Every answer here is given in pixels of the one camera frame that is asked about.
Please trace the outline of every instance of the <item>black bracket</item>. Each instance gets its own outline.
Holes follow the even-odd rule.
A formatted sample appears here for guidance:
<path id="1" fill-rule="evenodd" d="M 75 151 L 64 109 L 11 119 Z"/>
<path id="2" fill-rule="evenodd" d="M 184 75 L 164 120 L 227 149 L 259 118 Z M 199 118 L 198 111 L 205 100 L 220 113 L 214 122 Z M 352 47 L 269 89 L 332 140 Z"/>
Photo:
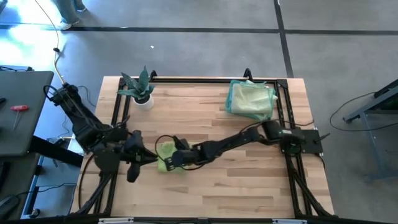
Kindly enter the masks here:
<path id="1" fill-rule="evenodd" d="M 277 79 L 276 82 L 283 88 L 288 88 L 286 79 Z"/>
<path id="2" fill-rule="evenodd" d="M 323 153 L 321 137 L 318 130 L 302 130 L 305 142 L 301 144 L 302 153 L 319 154 Z"/>
<path id="3" fill-rule="evenodd" d="M 118 89 L 119 89 L 119 90 L 123 89 L 123 87 L 124 87 L 125 84 L 126 84 L 126 82 L 124 81 L 124 78 L 123 78 L 123 77 L 120 77 Z"/>
<path id="4" fill-rule="evenodd" d="M 156 71 L 153 70 L 153 71 L 150 73 L 149 81 L 151 82 L 152 79 L 153 79 L 154 77 L 156 77 L 156 76 L 157 76 Z"/>
<path id="5" fill-rule="evenodd" d="M 253 76 L 251 75 L 251 71 L 249 68 L 245 69 L 243 78 L 249 78 L 249 80 L 253 82 Z"/>

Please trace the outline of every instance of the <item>red screwdriver handle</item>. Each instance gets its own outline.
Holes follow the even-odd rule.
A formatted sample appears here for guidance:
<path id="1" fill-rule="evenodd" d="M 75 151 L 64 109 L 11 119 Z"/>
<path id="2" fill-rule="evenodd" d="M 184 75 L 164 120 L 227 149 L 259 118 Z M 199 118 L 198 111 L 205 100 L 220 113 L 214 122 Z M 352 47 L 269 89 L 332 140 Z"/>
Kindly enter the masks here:
<path id="1" fill-rule="evenodd" d="M 13 111 L 25 111 L 25 110 L 28 110 L 28 109 L 29 109 L 29 107 L 26 106 L 26 105 L 17 105 L 17 106 L 12 106 L 11 107 L 11 110 L 13 110 Z"/>

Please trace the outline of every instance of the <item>table leg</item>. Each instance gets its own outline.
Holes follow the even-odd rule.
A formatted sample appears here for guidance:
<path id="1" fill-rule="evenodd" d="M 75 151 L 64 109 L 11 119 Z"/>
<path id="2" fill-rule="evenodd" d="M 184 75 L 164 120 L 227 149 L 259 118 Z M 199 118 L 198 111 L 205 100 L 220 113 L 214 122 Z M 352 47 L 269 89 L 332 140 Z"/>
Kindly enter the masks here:
<path id="1" fill-rule="evenodd" d="M 36 136 L 33 136 L 32 141 L 30 142 L 29 152 L 37 152 L 40 155 L 77 167 L 80 167 L 83 162 L 83 156 L 60 146 L 56 146 Z"/>

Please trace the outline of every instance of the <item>green leaf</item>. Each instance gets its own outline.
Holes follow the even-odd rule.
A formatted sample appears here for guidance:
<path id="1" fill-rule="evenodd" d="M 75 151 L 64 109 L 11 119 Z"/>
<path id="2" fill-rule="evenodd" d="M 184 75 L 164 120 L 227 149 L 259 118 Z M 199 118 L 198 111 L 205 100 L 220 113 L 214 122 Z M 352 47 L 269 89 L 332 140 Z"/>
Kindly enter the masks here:
<path id="1" fill-rule="evenodd" d="M 149 85 L 149 89 L 148 89 L 148 95 L 151 94 L 154 91 L 155 86 L 154 85 Z"/>
<path id="2" fill-rule="evenodd" d="M 126 96 L 132 96 L 137 98 L 139 95 L 136 93 L 135 90 L 118 90 L 118 94 L 120 95 L 126 95 Z"/>
<path id="3" fill-rule="evenodd" d="M 139 89 L 140 91 L 144 91 L 149 83 L 149 75 L 147 72 L 147 67 L 144 66 L 143 71 L 141 72 L 141 74 L 139 75 Z"/>
<path id="4" fill-rule="evenodd" d="M 123 72 L 122 72 L 122 76 L 123 76 L 124 81 L 126 82 L 127 86 L 129 87 L 129 89 L 138 87 L 138 82 L 135 79 L 131 78 L 129 75 L 126 75 Z"/>

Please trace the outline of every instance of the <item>white pot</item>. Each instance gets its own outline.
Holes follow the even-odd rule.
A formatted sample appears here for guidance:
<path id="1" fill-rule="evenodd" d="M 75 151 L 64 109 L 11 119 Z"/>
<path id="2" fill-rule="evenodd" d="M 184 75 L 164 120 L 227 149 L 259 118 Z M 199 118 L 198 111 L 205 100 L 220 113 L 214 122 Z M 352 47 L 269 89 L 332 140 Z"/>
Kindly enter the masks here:
<path id="1" fill-rule="evenodd" d="M 140 110 L 149 110 L 154 106 L 154 98 L 152 97 L 152 95 L 149 95 L 149 100 L 143 104 L 137 103 L 134 97 L 132 98 L 132 100 L 137 105 L 137 108 L 139 108 Z"/>

